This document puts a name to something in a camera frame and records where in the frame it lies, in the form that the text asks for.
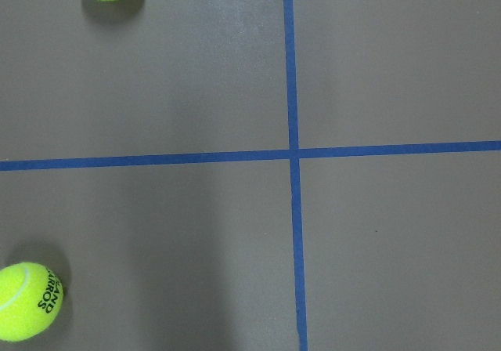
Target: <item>gray surface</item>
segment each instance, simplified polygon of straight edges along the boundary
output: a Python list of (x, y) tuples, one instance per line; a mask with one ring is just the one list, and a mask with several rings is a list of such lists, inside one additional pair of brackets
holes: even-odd
[(301, 147), (498, 139), (501, 0), (295, 0)]
[(68, 287), (50, 331), (2, 349), (297, 348), (286, 162), (0, 180), (0, 263)]
[(303, 161), (311, 351), (501, 345), (499, 153)]
[(287, 147), (282, 0), (0, 0), (0, 159)]

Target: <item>vertical blue line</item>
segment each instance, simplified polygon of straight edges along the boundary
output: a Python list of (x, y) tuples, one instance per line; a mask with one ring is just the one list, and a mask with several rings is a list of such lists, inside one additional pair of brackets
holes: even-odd
[(299, 350), (308, 351), (306, 316), (305, 255), (301, 207), (301, 166), (299, 159), (299, 120), (297, 110), (296, 42), (294, 32), (294, 0), (283, 0), (287, 73), (287, 111), (289, 119), (290, 192), (294, 250), (294, 286)]

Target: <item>white curved seam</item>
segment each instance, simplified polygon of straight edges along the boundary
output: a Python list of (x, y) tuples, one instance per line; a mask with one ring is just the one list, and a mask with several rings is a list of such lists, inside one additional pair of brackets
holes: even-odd
[(5, 304), (0, 306), (0, 312), (3, 311), (5, 308), (8, 306), (12, 305), (13, 302), (15, 302), (23, 293), (24, 289), (28, 285), (28, 282), (30, 280), (30, 270), (28, 270), (27, 267), (24, 267), (24, 282), (21, 285), (20, 289), (17, 291), (17, 293)]

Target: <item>blue line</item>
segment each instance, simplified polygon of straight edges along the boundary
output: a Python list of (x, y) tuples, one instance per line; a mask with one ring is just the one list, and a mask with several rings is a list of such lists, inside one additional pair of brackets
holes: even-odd
[(313, 159), (319, 157), (368, 157), (373, 155), (443, 154), (497, 150), (501, 150), (501, 140), (301, 149), (299, 157)]
[(287, 73), (287, 111), (289, 120), (290, 190), (294, 250), (294, 286), (296, 291), (296, 321), (299, 350), (308, 351), (306, 314), (305, 255), (303, 215), (301, 207), (301, 165), (299, 151), (299, 117), (297, 108), (296, 42), (294, 32), (294, 0), (283, 0), (285, 53)]
[(128, 167), (140, 165), (186, 165), (231, 161), (276, 161), (289, 159), (288, 150), (229, 151), (221, 153), (140, 155), (127, 157), (83, 157), (40, 161), (1, 161), (1, 171), (40, 169)]

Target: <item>gray floor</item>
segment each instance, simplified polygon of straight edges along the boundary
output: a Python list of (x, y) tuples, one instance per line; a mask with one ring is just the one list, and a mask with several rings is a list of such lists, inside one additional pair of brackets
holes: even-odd
[[(295, 0), (301, 147), (501, 139), (501, 0)], [(283, 0), (0, 0), (0, 161), (288, 148)], [(312, 351), (501, 345), (499, 151), (301, 161)], [(287, 161), (0, 172), (5, 350), (298, 349)]]

